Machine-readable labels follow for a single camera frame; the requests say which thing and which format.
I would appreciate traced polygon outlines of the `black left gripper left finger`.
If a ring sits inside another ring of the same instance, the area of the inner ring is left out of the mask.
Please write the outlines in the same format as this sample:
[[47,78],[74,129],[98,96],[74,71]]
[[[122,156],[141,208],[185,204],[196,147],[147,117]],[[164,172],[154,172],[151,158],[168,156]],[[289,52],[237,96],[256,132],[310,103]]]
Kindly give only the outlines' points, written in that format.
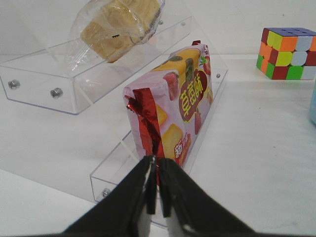
[[149,234],[156,196],[156,157],[145,156],[107,197],[63,233]]

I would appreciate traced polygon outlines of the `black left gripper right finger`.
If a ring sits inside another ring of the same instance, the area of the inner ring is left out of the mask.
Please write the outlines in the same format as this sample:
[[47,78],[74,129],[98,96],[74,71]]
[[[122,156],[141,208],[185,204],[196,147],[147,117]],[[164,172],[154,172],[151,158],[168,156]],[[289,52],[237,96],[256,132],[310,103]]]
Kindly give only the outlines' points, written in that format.
[[170,234],[254,234],[255,231],[217,203],[171,159],[159,165],[163,216]]

